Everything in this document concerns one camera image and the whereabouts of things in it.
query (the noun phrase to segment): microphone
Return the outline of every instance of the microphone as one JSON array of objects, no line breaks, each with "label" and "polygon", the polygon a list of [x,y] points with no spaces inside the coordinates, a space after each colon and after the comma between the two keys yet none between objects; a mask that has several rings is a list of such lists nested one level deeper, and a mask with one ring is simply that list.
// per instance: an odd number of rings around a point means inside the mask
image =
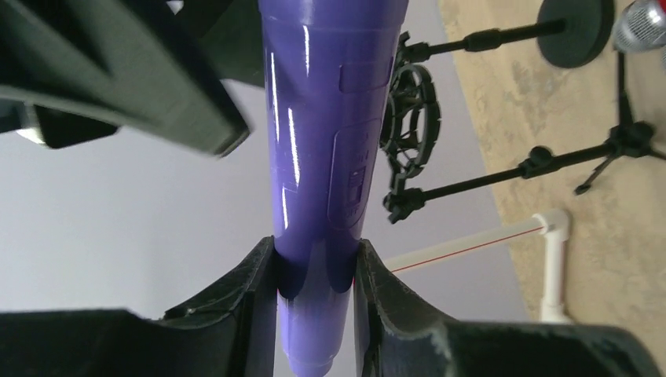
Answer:
[{"label": "microphone", "polygon": [[666,0],[636,0],[613,25],[613,44],[622,53],[666,46]]}]

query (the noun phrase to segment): gray surface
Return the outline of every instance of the gray surface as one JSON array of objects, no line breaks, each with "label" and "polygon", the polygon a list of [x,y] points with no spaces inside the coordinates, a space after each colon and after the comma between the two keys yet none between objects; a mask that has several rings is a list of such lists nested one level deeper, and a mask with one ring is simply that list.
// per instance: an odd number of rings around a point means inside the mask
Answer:
[{"label": "gray surface", "polygon": [[[405,30],[443,42],[434,2],[412,2]],[[483,174],[450,56],[434,57],[442,132],[418,185]],[[234,85],[256,125],[226,159],[205,159],[124,130],[87,145],[46,151],[0,137],[0,310],[130,307],[150,317],[190,297],[271,233],[263,92]],[[429,203],[390,225],[381,198],[389,172],[377,164],[364,236],[383,258],[500,224],[489,189]],[[526,320],[505,247],[452,258],[404,282],[460,319]],[[353,375],[353,322],[330,376]],[[276,376],[289,376],[276,355]]]}]

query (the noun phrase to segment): purple microphone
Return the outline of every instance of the purple microphone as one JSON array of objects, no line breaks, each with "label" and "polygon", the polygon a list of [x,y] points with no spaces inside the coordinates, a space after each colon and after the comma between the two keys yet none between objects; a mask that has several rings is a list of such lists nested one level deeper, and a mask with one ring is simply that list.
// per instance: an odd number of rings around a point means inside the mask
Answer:
[{"label": "purple microphone", "polygon": [[345,327],[408,0],[260,0],[279,310],[298,377],[331,369]]}]

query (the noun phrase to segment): tripod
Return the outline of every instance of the tripod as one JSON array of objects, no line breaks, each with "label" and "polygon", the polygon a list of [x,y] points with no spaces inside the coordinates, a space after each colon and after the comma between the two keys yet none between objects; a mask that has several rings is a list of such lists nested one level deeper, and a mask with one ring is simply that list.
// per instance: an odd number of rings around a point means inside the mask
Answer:
[{"label": "tripod", "polygon": [[422,190],[420,188],[404,189],[401,187],[392,190],[384,198],[384,207],[390,211],[389,220],[392,224],[404,220],[413,211],[423,208],[426,202],[453,195],[471,189],[477,189],[486,185],[492,185],[501,181],[514,178],[530,179],[541,175],[554,173],[563,167],[570,167],[593,159],[606,158],[603,163],[594,169],[592,175],[581,185],[576,187],[576,195],[582,195],[591,187],[593,181],[616,159],[622,156],[640,158],[650,156],[666,160],[666,154],[655,151],[651,146],[655,134],[654,126],[643,121],[636,122],[631,110],[629,96],[626,90],[625,56],[617,54],[617,92],[618,92],[618,120],[619,124],[610,129],[609,137],[602,144],[554,156],[544,146],[537,146],[529,153],[529,157],[511,170],[490,174],[448,185],[445,187]]}]

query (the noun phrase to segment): black stand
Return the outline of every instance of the black stand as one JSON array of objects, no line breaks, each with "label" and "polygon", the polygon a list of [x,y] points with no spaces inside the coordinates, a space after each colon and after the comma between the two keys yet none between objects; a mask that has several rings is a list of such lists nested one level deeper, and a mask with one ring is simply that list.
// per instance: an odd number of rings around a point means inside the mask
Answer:
[{"label": "black stand", "polygon": [[529,153],[528,159],[511,170],[427,191],[423,191],[420,188],[404,189],[404,185],[402,185],[401,188],[392,190],[392,192],[384,198],[384,207],[391,213],[389,221],[394,224],[400,220],[406,219],[413,211],[423,208],[429,200],[471,189],[477,189],[501,181],[508,181],[514,178],[530,179],[539,177],[541,175],[553,173],[563,167],[570,167],[572,165],[577,165],[593,159],[600,159],[602,157],[605,157],[606,160],[595,168],[592,175],[582,185],[579,185],[576,188],[575,193],[577,195],[587,192],[591,188],[592,182],[604,171],[604,169],[622,156],[633,157],[636,159],[651,156],[666,160],[666,154],[655,151],[650,145],[652,137],[654,136],[654,127],[647,122],[634,121],[629,97],[625,89],[626,74],[624,65],[624,55],[618,53],[617,86],[619,94],[619,125],[610,129],[609,138],[603,144],[561,156],[553,156],[548,148],[537,146]]},{"label": "black stand", "polygon": [[536,38],[543,58],[550,64],[578,68],[603,51],[614,17],[613,0],[544,0],[534,25],[478,31],[461,41],[435,46],[417,43],[407,48],[403,58],[419,63],[439,53],[458,50],[477,53],[505,43]]}]

